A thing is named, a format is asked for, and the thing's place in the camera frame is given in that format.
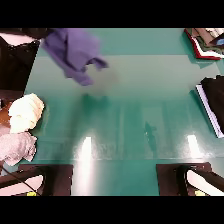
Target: purple cloth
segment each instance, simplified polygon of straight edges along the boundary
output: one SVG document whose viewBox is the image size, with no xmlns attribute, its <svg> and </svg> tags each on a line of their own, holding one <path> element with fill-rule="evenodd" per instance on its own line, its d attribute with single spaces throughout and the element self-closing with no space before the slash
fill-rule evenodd
<svg viewBox="0 0 224 224">
<path fill-rule="evenodd" d="M 83 28 L 55 28 L 43 43 L 43 48 L 64 70 L 66 77 L 73 78 L 82 86 L 93 84 L 86 73 L 88 64 L 98 70 L 108 64 L 99 53 L 99 41 Z"/>
</svg>

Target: green table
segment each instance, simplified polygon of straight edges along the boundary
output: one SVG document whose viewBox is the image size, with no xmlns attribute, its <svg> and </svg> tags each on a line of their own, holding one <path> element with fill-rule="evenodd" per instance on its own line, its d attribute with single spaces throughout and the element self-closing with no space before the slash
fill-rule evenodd
<svg viewBox="0 0 224 224">
<path fill-rule="evenodd" d="M 32 163 L 74 164 L 72 195 L 158 195 L 156 163 L 209 161 L 224 176 L 215 136 L 195 90 L 224 73 L 194 58 L 183 28 L 90 29 L 109 69 L 82 87 L 39 49 L 26 88 L 46 109 Z"/>
</svg>

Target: stack of folded clothes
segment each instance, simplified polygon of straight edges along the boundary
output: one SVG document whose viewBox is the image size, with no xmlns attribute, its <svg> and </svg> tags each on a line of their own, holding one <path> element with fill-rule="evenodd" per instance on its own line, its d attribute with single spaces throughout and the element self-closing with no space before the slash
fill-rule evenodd
<svg viewBox="0 0 224 224">
<path fill-rule="evenodd" d="M 220 60 L 224 58 L 224 28 L 185 28 L 196 58 Z"/>
<path fill-rule="evenodd" d="M 204 78 L 196 86 L 218 138 L 224 137 L 224 76 Z"/>
</svg>

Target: table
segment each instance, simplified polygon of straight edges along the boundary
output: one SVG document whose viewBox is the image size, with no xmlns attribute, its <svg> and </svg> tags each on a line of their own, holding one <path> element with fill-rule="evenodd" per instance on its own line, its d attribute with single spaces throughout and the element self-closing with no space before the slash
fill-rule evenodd
<svg viewBox="0 0 224 224">
<path fill-rule="evenodd" d="M 195 90 L 224 74 L 194 58 L 183 28 L 95 28 L 110 68 L 95 84 L 65 79 L 39 49 L 25 93 L 46 105 L 32 163 L 74 164 L 72 195 L 158 195 L 157 163 L 209 161 L 224 176 L 217 139 Z"/>
</svg>

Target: red cloth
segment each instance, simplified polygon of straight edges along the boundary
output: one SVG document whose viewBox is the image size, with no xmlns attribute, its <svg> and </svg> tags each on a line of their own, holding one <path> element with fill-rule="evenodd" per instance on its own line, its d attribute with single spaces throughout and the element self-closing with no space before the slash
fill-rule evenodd
<svg viewBox="0 0 224 224">
<path fill-rule="evenodd" d="M 184 32 L 187 34 L 187 36 L 189 37 L 192 45 L 193 45 L 193 48 L 194 48 L 194 53 L 195 53 L 195 56 L 196 58 L 201 58 L 201 59 L 209 59 L 209 60 L 220 60 L 221 58 L 218 58 L 218 57 L 213 57 L 213 56 L 202 56 L 200 54 L 200 52 L 198 51 L 198 48 L 197 48 L 197 45 L 195 44 L 194 40 L 192 39 L 191 35 L 187 32 L 186 29 L 184 29 Z"/>
</svg>

